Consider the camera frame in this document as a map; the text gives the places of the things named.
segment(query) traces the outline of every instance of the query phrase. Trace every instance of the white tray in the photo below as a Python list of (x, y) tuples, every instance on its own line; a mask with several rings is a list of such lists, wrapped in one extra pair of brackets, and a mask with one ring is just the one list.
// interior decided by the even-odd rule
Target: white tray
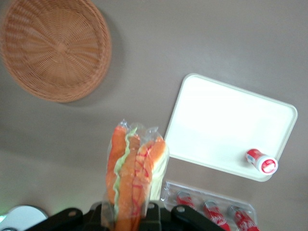
[(257, 148), (279, 160), (297, 119), (294, 106), (198, 74), (188, 75), (166, 132), (170, 156), (257, 181), (245, 159)]

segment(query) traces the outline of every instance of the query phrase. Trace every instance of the plastic package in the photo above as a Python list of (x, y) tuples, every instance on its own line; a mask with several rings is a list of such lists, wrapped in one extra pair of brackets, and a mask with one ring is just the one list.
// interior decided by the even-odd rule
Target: plastic package
[(158, 128), (119, 123), (108, 148), (106, 172), (106, 200), (113, 216), (102, 207), (102, 224), (115, 231), (138, 230), (149, 201), (159, 199), (168, 159)]
[(177, 184), (175, 182), (166, 181), (163, 185), (160, 201), (164, 204), (165, 208), (169, 211), (178, 204), (177, 196), (181, 191), (188, 192), (195, 206), (195, 210), (204, 214), (203, 205), (205, 201), (213, 200), (216, 202), (221, 214), (226, 219), (231, 231), (238, 231), (233, 218), (228, 214), (228, 208), (231, 205), (242, 208), (251, 220), (257, 224), (257, 215), (255, 209), (248, 203), (236, 199), (228, 198), (222, 195), (214, 194), (212, 192), (191, 188)]

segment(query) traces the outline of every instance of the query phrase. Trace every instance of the wicker basket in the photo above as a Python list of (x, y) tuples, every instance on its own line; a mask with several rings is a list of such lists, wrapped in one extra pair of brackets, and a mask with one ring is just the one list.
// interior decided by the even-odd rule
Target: wicker basket
[(111, 41), (90, 0), (14, 0), (2, 24), (1, 51), (23, 89), (64, 103), (100, 84), (109, 67)]

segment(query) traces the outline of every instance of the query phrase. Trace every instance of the red and white bottle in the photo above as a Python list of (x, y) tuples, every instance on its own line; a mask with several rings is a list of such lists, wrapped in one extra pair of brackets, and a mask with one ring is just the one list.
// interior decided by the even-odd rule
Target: red and white bottle
[(231, 205), (228, 208), (228, 214), (230, 217), (232, 217), (233, 221), (235, 222), (237, 228), (240, 231), (260, 231), (260, 229), (247, 215), (243, 208)]
[(230, 227), (227, 224), (226, 219), (220, 212), (215, 201), (205, 201), (203, 203), (203, 213), (209, 220), (220, 226), (222, 229), (224, 229), (225, 231), (230, 231)]
[(278, 169), (278, 162), (275, 158), (265, 155), (258, 149), (250, 149), (246, 152), (247, 161), (255, 166), (263, 175), (272, 175)]
[(196, 210), (196, 207), (194, 206), (192, 202), (192, 197), (187, 191), (179, 191), (177, 194), (177, 204), (178, 205), (188, 205), (189, 207)]

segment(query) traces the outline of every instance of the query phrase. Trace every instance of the gray countertop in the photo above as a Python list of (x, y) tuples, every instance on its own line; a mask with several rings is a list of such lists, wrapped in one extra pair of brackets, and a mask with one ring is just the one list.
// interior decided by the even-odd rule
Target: gray countertop
[(109, 25), (113, 56), (91, 95), (40, 100), (0, 64), (0, 214), (21, 204), (48, 214), (72, 206), (87, 212), (103, 197), (117, 123), (125, 118), (164, 134), (183, 78), (198, 73), (293, 104), (298, 120), (266, 182), (173, 158), (166, 179), (251, 203), (262, 231), (306, 231), (308, 1), (93, 2)]

